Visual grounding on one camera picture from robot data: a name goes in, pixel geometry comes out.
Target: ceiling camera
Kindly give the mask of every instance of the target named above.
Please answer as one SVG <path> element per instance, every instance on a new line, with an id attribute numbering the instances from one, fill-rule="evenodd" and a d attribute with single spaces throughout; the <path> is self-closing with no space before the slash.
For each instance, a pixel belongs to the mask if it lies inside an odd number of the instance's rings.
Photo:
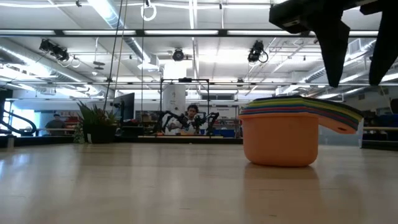
<path id="1" fill-rule="evenodd" d="M 267 59 L 261 61 L 260 58 L 263 54 L 267 56 Z M 268 61 L 268 54 L 264 51 L 264 44 L 261 40 L 256 40 L 253 47 L 250 49 L 248 61 L 249 63 L 256 63 L 258 61 L 266 63 Z"/>
<path id="2" fill-rule="evenodd" d="M 184 53 L 182 52 L 182 49 L 175 49 L 172 58 L 176 62 L 181 62 L 184 59 Z"/>
<path id="3" fill-rule="evenodd" d="M 49 40 L 42 40 L 39 49 L 45 53 L 50 53 L 57 60 L 66 62 L 69 60 L 68 49 L 63 49 L 60 46 L 51 43 Z"/>

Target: table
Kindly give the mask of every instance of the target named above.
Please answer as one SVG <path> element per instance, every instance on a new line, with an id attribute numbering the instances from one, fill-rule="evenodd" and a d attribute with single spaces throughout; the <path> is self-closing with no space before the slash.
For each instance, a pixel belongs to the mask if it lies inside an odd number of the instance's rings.
<path id="1" fill-rule="evenodd" d="M 37 128 L 35 136 L 39 136 L 40 131 L 75 131 L 73 128 Z"/>

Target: metal frame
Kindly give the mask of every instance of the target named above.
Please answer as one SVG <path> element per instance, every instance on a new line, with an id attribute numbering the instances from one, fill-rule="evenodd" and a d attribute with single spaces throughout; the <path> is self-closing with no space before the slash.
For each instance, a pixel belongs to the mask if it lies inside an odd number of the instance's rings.
<path id="1" fill-rule="evenodd" d="M 147 34 L 146 31 L 181 31 L 181 32 L 195 32 L 195 31 L 214 31 L 214 34 Z M 35 32 L 52 32 L 52 34 L 40 34 Z M 0 29 L 0 37 L 115 37 L 122 36 L 120 34 L 70 34 L 66 35 L 64 31 L 82 31 L 82 32 L 101 32 L 113 31 L 113 29 Z M 284 30 L 277 29 L 124 29 L 125 32 L 135 32 L 135 34 L 124 34 L 124 37 L 316 37 L 313 32 L 308 34 L 290 34 Z M 228 31 L 249 31 L 249 32 L 264 32 L 264 34 L 229 34 Z M 367 37 L 377 38 L 377 30 L 352 30 L 356 34 L 350 34 L 352 38 Z"/>
<path id="2" fill-rule="evenodd" d="M 117 85 L 159 85 L 164 82 L 118 82 Z M 30 84 L 30 85 L 106 85 L 104 82 L 29 82 L 29 81 L 0 81 L 0 85 L 7 84 Z M 192 82 L 192 83 L 178 83 L 173 82 L 173 85 L 202 85 L 200 82 Z M 297 82 L 210 82 L 208 81 L 208 85 L 220 85 L 220 86 L 236 86 L 236 85 L 245 85 L 245 86 L 279 86 L 279 85 L 308 85 L 308 86 L 318 86 L 325 85 L 329 86 L 329 83 L 297 83 Z M 371 86 L 368 83 L 340 83 L 339 86 Z M 398 86 L 398 83 L 380 83 L 379 86 Z"/>
<path id="3" fill-rule="evenodd" d="M 173 81 L 178 81 L 180 85 L 189 85 L 191 83 L 194 83 L 196 85 L 202 85 L 203 82 L 207 82 L 207 114 L 210 114 L 210 80 L 209 79 L 204 79 L 204 78 L 199 78 L 199 79 L 176 79 L 176 78 L 161 78 L 160 79 L 160 111 L 162 111 L 162 92 L 163 92 L 163 83 L 164 81 L 170 81 L 170 85 L 176 84 Z"/>

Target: wooden table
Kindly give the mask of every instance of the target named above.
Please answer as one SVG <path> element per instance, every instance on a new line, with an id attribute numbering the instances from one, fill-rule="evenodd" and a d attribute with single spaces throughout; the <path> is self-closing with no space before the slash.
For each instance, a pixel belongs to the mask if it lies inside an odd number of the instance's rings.
<path id="1" fill-rule="evenodd" d="M 364 131 L 398 131 L 395 127 L 364 127 Z"/>

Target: security camera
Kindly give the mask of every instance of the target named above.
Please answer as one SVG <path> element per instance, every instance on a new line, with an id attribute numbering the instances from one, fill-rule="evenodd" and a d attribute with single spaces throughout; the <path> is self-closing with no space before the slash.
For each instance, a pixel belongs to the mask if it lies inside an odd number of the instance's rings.
<path id="1" fill-rule="evenodd" d="M 175 49 L 172 58 L 176 62 L 181 62 L 182 60 L 184 60 L 184 53 L 182 52 L 182 49 Z"/>

